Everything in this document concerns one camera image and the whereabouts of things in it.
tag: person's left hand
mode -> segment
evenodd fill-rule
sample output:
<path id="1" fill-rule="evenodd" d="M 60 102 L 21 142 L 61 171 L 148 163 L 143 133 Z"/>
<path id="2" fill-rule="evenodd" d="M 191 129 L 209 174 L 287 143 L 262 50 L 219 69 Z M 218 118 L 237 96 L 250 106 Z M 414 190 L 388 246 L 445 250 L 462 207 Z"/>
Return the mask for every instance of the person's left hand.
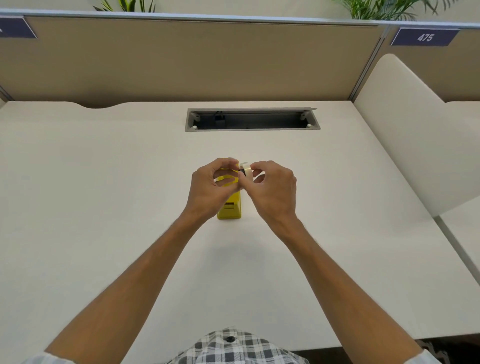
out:
<path id="1" fill-rule="evenodd" d="M 201 223 L 215 216 L 232 194 L 240 190 L 238 183 L 224 186 L 238 177 L 238 161 L 233 158 L 217 158 L 192 174 L 192 184 L 187 205 L 182 214 L 194 217 Z M 230 175 L 215 182 L 220 176 Z"/>

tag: plaid shirt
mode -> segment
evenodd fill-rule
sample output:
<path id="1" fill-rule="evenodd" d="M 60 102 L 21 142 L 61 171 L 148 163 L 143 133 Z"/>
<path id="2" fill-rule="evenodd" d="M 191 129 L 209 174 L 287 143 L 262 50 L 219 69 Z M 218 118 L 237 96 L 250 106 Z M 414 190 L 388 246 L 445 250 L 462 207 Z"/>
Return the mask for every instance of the plaid shirt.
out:
<path id="1" fill-rule="evenodd" d="M 42 353 L 26 360 L 23 364 L 73 364 L 70 360 L 59 359 Z M 166 364 L 309 364 L 288 350 L 281 349 L 267 340 L 250 332 L 235 328 L 213 331 L 198 340 L 191 348 L 180 352 Z M 438 364 L 439 362 L 424 351 L 405 364 Z"/>

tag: person's right hand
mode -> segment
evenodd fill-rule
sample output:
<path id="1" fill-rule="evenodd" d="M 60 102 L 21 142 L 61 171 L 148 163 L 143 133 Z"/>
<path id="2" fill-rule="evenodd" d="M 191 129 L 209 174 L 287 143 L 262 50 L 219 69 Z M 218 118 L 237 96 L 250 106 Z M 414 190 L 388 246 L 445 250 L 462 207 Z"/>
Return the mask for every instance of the person's right hand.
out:
<path id="1" fill-rule="evenodd" d="M 250 165 L 255 181 L 249 181 L 239 173 L 239 184 L 247 191 L 258 214 L 277 233 L 276 228 L 297 219 L 295 215 L 295 194 L 297 179 L 288 168 L 269 160 Z"/>

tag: forearm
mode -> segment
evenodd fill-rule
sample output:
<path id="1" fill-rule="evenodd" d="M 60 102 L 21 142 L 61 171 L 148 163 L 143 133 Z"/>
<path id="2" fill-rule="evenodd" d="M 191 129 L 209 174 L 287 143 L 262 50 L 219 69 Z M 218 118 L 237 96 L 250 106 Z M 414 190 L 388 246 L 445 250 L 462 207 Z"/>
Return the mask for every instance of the forearm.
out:
<path id="1" fill-rule="evenodd" d="M 120 363 L 201 223 L 181 216 L 54 339 L 46 351 L 76 364 Z"/>
<path id="2" fill-rule="evenodd" d="M 421 352 L 416 342 L 315 242 L 300 221 L 283 224 L 277 231 L 353 363 L 403 364 Z"/>

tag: cubicle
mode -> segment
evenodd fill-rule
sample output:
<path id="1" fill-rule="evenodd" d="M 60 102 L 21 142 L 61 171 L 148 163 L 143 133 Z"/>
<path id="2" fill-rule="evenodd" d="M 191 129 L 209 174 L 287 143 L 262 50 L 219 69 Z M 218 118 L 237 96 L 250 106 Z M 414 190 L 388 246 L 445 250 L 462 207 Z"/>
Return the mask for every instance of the cubicle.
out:
<path id="1" fill-rule="evenodd" d="M 432 218 L 480 194 L 479 147 L 401 60 L 376 59 L 392 24 L 24 13 L 37 39 L 0 38 L 7 363 L 45 348 L 146 249 L 219 155 L 292 168 L 307 229 L 413 337 L 480 332 L 480 286 Z M 308 109 L 318 125 L 186 125 L 192 109 L 245 108 Z M 211 219 L 187 245 L 125 363 L 166 361 L 233 325 L 289 350 L 339 345 L 241 193 L 241 219 Z"/>

